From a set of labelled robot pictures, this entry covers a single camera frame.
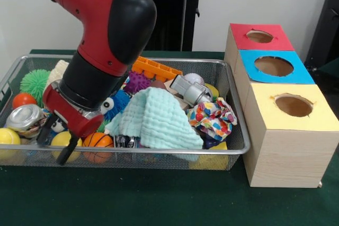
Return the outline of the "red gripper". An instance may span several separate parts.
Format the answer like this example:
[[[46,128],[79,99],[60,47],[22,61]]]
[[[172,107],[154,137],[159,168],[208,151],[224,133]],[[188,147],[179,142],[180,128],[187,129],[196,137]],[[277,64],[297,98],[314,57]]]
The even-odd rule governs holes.
[[[64,165],[75,161],[79,152],[74,151],[79,146],[77,137],[86,137],[95,132],[103,122],[104,116],[100,110],[90,110],[79,107],[65,98],[59,89],[59,83],[50,83],[44,91],[43,103],[55,115],[50,115],[37,136],[37,145],[45,146],[51,133],[52,125],[58,117],[67,125],[73,134],[56,135],[56,146],[64,146],[61,152],[56,152],[57,163]]]

